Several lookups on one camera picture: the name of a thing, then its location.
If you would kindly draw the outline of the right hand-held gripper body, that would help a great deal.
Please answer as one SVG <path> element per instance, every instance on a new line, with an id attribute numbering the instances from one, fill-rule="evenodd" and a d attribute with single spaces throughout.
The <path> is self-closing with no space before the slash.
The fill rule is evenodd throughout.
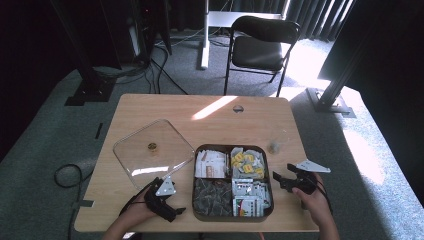
<path id="1" fill-rule="evenodd" d="M 296 175 L 295 179 L 285 179 L 286 190 L 288 192 L 291 192 L 293 188 L 299 188 L 306 194 L 312 194 L 318 186 L 318 180 L 314 174 L 331 172 L 330 168 L 324 167 L 309 159 L 293 165 L 300 170 L 297 174 L 294 173 Z"/>

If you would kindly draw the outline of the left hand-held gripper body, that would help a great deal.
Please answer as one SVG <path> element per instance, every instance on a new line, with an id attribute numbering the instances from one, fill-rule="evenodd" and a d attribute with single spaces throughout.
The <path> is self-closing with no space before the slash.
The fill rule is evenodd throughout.
<path id="1" fill-rule="evenodd" d="M 165 179 L 155 178 L 148 184 L 144 200 L 152 212 L 172 222 L 177 216 L 177 211 L 166 203 L 166 199 L 175 193 L 176 190 L 169 177 Z"/>

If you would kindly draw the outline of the clear lid with wooden knob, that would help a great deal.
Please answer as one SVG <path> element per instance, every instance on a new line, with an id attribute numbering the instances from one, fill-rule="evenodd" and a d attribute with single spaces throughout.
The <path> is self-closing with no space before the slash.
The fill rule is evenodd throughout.
<path id="1" fill-rule="evenodd" d="M 195 156 L 193 147 L 166 119 L 158 119 L 118 140 L 113 153 L 138 190 L 156 177 L 166 179 Z"/>

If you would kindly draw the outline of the clear glass cup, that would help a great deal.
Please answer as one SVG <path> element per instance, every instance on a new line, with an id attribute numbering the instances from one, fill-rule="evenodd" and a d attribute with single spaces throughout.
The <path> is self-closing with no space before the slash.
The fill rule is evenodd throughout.
<path id="1" fill-rule="evenodd" d="M 278 142 L 280 144 L 280 152 L 281 152 L 283 150 L 284 145 L 288 141 L 289 141 L 289 137 L 286 130 L 273 130 L 268 140 L 267 151 L 269 152 L 269 145 L 271 142 Z"/>

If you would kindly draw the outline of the dark divided tea tray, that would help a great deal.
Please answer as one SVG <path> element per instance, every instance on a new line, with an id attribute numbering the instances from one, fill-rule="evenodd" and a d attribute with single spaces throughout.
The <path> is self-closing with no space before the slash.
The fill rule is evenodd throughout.
<path id="1" fill-rule="evenodd" d="M 259 180 L 259 181 L 264 181 L 267 182 L 269 184 L 270 190 L 271 190 L 271 196 L 272 196 L 272 200 L 273 200 L 273 193 L 272 193 L 272 187 L 271 187 L 271 183 L 270 183 L 270 174 L 269 174 L 269 169 L 268 169 L 268 162 L 267 162 L 267 156 L 265 151 L 258 147 L 258 146 L 253 146 L 253 145 L 219 145 L 219 144 L 204 144 L 200 147 L 197 148 L 196 153 L 195 153 L 195 162 L 196 162 L 196 157 L 197 154 L 201 151 L 201 150 L 215 150 L 215 151 L 219 151 L 224 153 L 227 156 L 227 172 L 226 172 L 226 176 L 224 178 L 203 178 L 203 179 L 210 179 L 210 180 L 223 180 L 225 182 L 229 182 L 231 184 L 232 187 L 232 180 L 233 179 L 237 179 L 237 178 L 233 178 L 232 177 L 232 170 L 231 170 L 231 151 L 235 148 L 235 147 L 242 147 L 244 149 L 253 149 L 253 150 L 257 150 L 260 151 L 264 154 L 264 160 L 265 160 L 265 166 L 266 166 L 266 170 L 265 170 L 265 177 L 263 179 L 254 179 L 254 180 Z M 193 196 L 194 196 L 194 182 L 195 180 L 198 179 L 195 176 L 195 166 L 194 166 L 194 181 L 193 181 L 193 193 L 192 193 L 192 208 L 193 208 Z M 272 210 L 269 212 L 269 214 L 265 217 L 259 217 L 259 218 L 251 218 L 251 217 L 235 217 L 233 215 L 231 216 L 224 216 L 224 217 L 208 217 L 208 216 L 202 216 L 198 213 L 196 213 L 193 209 L 193 213 L 195 215 L 195 217 L 201 221 L 209 221 L 209 222 L 262 222 L 264 221 L 272 212 L 274 209 L 274 200 L 272 203 Z"/>

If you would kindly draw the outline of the person's right hand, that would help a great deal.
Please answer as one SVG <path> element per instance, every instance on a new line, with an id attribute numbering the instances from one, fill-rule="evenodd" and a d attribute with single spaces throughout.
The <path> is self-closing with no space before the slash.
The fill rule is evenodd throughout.
<path id="1" fill-rule="evenodd" d="M 323 227 L 333 221 L 328 202 L 325 196 L 318 189 L 316 189 L 312 194 L 306 194 L 299 188 L 293 188 L 292 192 L 304 203 L 316 225 Z"/>

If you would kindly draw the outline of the person's left hand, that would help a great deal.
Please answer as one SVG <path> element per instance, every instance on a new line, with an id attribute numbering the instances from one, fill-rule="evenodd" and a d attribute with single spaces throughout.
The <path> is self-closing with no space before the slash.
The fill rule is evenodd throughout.
<path id="1" fill-rule="evenodd" d="M 119 216 L 119 223 L 124 230 L 128 230 L 155 216 L 156 214 L 144 202 L 144 195 L 141 194 Z"/>

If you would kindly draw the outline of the pile of white printed packets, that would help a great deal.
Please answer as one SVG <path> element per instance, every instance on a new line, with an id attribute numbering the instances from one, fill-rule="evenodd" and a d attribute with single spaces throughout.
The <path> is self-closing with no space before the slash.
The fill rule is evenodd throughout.
<path id="1" fill-rule="evenodd" d="M 232 180 L 232 207 L 235 217 L 265 217 L 272 210 L 269 184 L 254 179 Z"/>

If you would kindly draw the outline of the pile of yellow label tea bags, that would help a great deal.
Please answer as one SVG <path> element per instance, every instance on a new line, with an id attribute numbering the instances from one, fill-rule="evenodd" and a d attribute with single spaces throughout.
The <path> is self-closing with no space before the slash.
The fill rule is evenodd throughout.
<path id="1" fill-rule="evenodd" d="M 263 179 L 265 177 L 264 154 L 253 149 L 235 147 L 231 151 L 232 177 L 237 179 Z"/>

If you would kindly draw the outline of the pile of dark green packets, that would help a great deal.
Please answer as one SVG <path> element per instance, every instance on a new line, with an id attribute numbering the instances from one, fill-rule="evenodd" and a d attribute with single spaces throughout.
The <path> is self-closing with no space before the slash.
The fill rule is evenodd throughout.
<path id="1" fill-rule="evenodd" d="M 193 209 L 202 216 L 231 216 L 231 184 L 223 180 L 196 179 L 194 182 Z"/>

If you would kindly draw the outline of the pile of white paper packets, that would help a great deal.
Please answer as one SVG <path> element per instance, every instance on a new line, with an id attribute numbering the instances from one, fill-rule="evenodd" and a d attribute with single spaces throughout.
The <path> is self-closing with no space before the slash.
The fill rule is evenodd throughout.
<path id="1" fill-rule="evenodd" d="M 227 172 L 227 156 L 215 150 L 201 150 L 196 157 L 197 178 L 224 178 Z"/>

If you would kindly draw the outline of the black metal stand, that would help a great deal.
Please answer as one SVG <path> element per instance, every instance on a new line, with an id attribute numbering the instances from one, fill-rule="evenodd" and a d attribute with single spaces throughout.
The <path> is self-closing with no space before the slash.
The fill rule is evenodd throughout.
<path id="1" fill-rule="evenodd" d="M 52 13 L 51 21 L 82 78 L 77 90 L 66 100 L 65 105 L 83 106 L 86 102 L 108 102 L 116 79 L 104 79 L 95 71 L 62 0 L 48 2 Z"/>
<path id="2" fill-rule="evenodd" d="M 361 32 L 361 39 L 352 54 L 352 57 L 347 62 L 346 67 L 342 71 L 340 77 L 336 81 L 331 81 L 324 89 L 312 87 L 307 88 L 309 100 L 316 112 L 322 113 L 340 113 L 344 118 L 355 118 L 354 110 L 349 107 L 341 96 L 343 87 L 350 80 L 357 65 L 363 57 L 367 38 L 371 32 L 370 23 L 365 25 L 365 29 Z"/>

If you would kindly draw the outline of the grey tape strip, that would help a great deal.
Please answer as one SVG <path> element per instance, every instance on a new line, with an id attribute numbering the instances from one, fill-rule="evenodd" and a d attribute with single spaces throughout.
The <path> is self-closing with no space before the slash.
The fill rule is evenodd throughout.
<path id="1" fill-rule="evenodd" d="M 73 209 L 78 209 L 80 207 L 93 207 L 94 205 L 94 201 L 93 200 L 78 200 L 73 202 L 72 204 L 72 208 Z"/>

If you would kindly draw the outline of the black folding chair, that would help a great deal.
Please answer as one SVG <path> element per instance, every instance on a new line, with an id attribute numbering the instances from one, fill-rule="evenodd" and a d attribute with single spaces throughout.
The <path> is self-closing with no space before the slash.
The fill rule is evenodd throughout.
<path id="1" fill-rule="evenodd" d="M 282 19 L 241 16 L 230 27 L 224 94 L 231 71 L 281 74 L 276 96 L 280 95 L 291 51 L 300 37 L 300 25 Z"/>

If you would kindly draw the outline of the dark pleated curtain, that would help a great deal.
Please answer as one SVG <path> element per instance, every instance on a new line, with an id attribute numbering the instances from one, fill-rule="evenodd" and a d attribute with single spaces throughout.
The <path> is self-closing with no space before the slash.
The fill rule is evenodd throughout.
<path id="1" fill-rule="evenodd" d="M 356 0 L 229 0 L 231 12 L 280 14 L 301 27 L 301 39 L 335 41 Z"/>

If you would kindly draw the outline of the dark computer equipment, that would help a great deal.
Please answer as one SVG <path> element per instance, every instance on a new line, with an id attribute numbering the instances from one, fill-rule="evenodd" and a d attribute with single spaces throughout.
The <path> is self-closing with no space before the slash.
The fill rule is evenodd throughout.
<path id="1" fill-rule="evenodd" d="M 100 0 L 120 65 L 149 64 L 160 37 L 172 54 L 168 0 Z"/>

